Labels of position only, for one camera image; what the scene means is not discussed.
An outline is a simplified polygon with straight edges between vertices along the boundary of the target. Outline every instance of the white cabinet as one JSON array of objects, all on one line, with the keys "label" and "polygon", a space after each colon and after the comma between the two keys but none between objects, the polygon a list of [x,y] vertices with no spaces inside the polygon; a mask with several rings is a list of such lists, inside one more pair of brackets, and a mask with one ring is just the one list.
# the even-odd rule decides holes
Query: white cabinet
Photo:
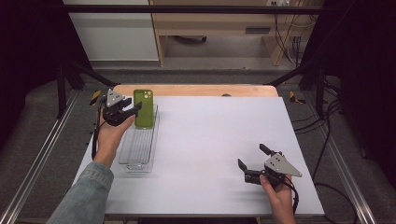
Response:
[{"label": "white cabinet", "polygon": [[[64,0],[66,5],[148,5],[146,0]],[[70,13],[90,61],[158,61],[148,13]]]}]

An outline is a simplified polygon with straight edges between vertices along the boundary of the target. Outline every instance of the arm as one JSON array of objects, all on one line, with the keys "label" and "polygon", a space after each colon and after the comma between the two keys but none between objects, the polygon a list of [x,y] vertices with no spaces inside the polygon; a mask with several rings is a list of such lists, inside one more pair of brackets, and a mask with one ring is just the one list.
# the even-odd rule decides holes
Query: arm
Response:
[{"label": "arm", "polygon": [[129,117],[113,127],[104,123],[98,136],[98,151],[87,165],[76,184],[67,192],[48,223],[103,223],[106,201],[113,183],[110,171],[124,132],[132,125]]},{"label": "arm", "polygon": [[296,221],[291,202],[291,189],[283,184],[273,189],[270,182],[263,175],[260,175],[260,181],[262,188],[267,192],[270,199],[275,222],[277,224],[295,224]]}]

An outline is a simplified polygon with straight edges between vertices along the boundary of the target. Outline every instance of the black curtain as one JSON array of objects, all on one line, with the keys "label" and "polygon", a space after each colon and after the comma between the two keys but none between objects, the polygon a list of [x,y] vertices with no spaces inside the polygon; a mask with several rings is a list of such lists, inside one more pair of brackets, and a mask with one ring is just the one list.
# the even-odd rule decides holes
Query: black curtain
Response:
[{"label": "black curtain", "polygon": [[[325,75],[340,77],[340,99],[362,150],[369,159],[377,160],[396,188],[396,11],[393,6],[392,0],[355,1],[335,30],[321,65]],[[315,30],[322,33],[313,33],[306,60],[328,27],[317,24]]]},{"label": "black curtain", "polygon": [[62,0],[0,1],[0,148],[23,110],[26,94],[56,79],[60,62],[74,60],[91,68],[70,17],[41,6]]}]

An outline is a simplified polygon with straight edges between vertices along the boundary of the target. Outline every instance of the green phone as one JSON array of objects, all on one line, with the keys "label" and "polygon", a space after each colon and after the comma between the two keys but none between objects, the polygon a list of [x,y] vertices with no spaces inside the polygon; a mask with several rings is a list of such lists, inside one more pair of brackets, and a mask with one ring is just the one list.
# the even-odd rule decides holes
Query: green phone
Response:
[{"label": "green phone", "polygon": [[142,102],[142,108],[134,120],[137,128],[151,128],[154,125],[154,94],[152,90],[134,90],[134,105]]}]

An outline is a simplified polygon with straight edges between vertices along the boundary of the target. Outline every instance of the aluminum rail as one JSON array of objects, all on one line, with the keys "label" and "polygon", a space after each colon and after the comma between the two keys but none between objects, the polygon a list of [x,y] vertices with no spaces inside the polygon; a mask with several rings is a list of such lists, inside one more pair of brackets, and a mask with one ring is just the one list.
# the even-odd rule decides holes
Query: aluminum rail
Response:
[{"label": "aluminum rail", "polygon": [[15,194],[14,198],[6,208],[3,215],[0,217],[0,223],[2,224],[11,224],[14,223],[20,213],[24,203],[26,202],[27,197],[29,196],[35,182],[40,175],[41,170],[43,169],[45,162],[50,155],[56,141],[58,140],[59,134],[61,133],[67,119],[70,116],[71,111],[76,103],[78,98],[79,91],[72,91],[68,103],[67,108],[64,115],[57,119],[55,124],[52,127],[44,145],[38,152],[35,161],[33,162],[32,166],[30,167],[29,172],[27,173],[26,177],[23,179],[17,193]]},{"label": "aluminum rail", "polygon": [[204,13],[204,14],[284,14],[323,15],[342,12],[341,8],[324,7],[245,7],[245,6],[131,6],[131,5],[45,5],[51,11],[69,13]]},{"label": "aluminum rail", "polygon": [[[309,106],[311,107],[311,110],[316,112],[316,109],[314,107],[315,96],[313,95],[313,93],[304,91],[304,95],[305,95],[305,99],[307,99]],[[320,127],[320,132],[323,139],[326,138],[326,134],[328,131],[329,129],[327,125],[323,125]],[[334,162],[335,169],[337,170],[337,173],[340,175],[341,182],[343,183],[344,188],[346,189],[346,193],[349,196],[350,201],[352,201],[353,205],[356,208],[361,223],[375,224],[376,221],[373,212],[371,211],[369,205],[364,199],[364,196],[361,192],[361,189],[359,188],[358,183],[355,180],[355,177],[353,177],[352,172],[347,166],[347,163],[344,160],[337,145],[335,144],[331,134],[329,137],[328,149],[332,157],[332,162]]]}]

